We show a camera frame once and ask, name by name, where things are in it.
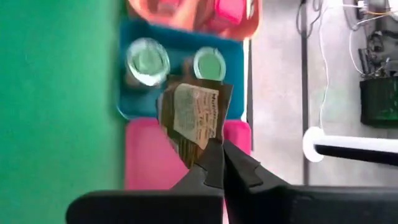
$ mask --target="green backdrop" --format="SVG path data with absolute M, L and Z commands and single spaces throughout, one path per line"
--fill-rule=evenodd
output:
M 0 223 L 65 223 L 77 196 L 123 187 L 122 5 L 0 1 Z

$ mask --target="snack package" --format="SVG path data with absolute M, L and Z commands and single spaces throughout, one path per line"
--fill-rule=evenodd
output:
M 168 87 L 157 100 L 159 123 L 176 152 L 191 168 L 209 138 L 223 142 L 223 125 L 233 86 L 219 81 L 169 76 Z

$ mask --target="blue tray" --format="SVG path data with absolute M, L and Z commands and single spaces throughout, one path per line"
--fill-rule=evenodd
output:
M 182 74 L 182 63 L 194 56 L 201 47 L 217 48 L 225 59 L 226 75 L 224 82 L 234 86 L 231 104 L 227 119 L 240 119 L 244 110 L 244 75 L 243 75 L 243 46 L 233 40 L 218 37 L 188 33 L 166 27 L 148 24 L 142 20 L 128 20 L 121 24 L 120 51 L 119 51 L 119 96 L 118 110 L 126 119 L 136 117 L 156 117 L 155 101 L 163 92 L 165 84 L 158 89 L 149 91 L 135 91 L 128 87 L 124 81 L 126 68 L 126 50 L 134 40 L 141 37 L 150 37 L 162 44 L 169 55 L 171 74 Z

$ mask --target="plastic tray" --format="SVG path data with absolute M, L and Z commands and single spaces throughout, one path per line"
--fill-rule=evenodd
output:
M 225 59 L 224 82 L 234 86 L 227 119 L 240 119 L 244 110 L 243 48 L 241 43 L 224 40 L 212 35 L 193 34 L 166 27 L 150 25 L 142 20 L 124 21 L 121 25 L 119 55 L 118 110 L 127 119 L 157 116 L 155 101 L 163 92 L 165 84 L 149 91 L 132 90 L 124 81 L 126 50 L 134 40 L 150 37 L 162 44 L 169 55 L 171 73 L 182 74 L 182 63 L 193 57 L 204 46 L 217 48 Z
M 250 154 L 251 129 L 247 123 L 227 121 L 224 136 Z M 167 190 L 187 172 L 156 119 L 130 121 L 126 128 L 126 189 Z
M 158 13 L 157 1 L 151 0 L 128 0 L 127 8 L 131 16 L 141 18 L 156 24 L 163 24 L 175 29 L 194 30 L 195 15 L 199 0 L 184 0 L 176 12 L 172 15 Z M 262 0 L 251 1 L 251 15 L 246 15 L 240 25 L 220 32 L 220 37 L 242 41 L 252 37 L 258 30 L 261 21 Z

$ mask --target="gray floor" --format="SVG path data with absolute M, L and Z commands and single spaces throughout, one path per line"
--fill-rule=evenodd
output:
M 291 184 L 303 182 L 301 43 L 295 29 L 298 0 L 266 0 L 263 22 L 252 42 L 253 156 Z M 308 20 L 315 15 L 310 13 Z M 330 87 L 325 105 L 327 134 L 398 138 L 398 131 L 373 129 L 359 122 L 360 77 L 348 53 L 349 29 L 340 7 L 324 16 L 325 55 Z M 353 48 L 363 47 L 363 32 L 354 35 Z M 326 78 L 319 48 L 318 24 L 308 40 L 310 123 L 319 125 L 318 113 Z M 398 169 L 367 162 L 326 157 L 310 164 L 312 185 L 398 186 Z

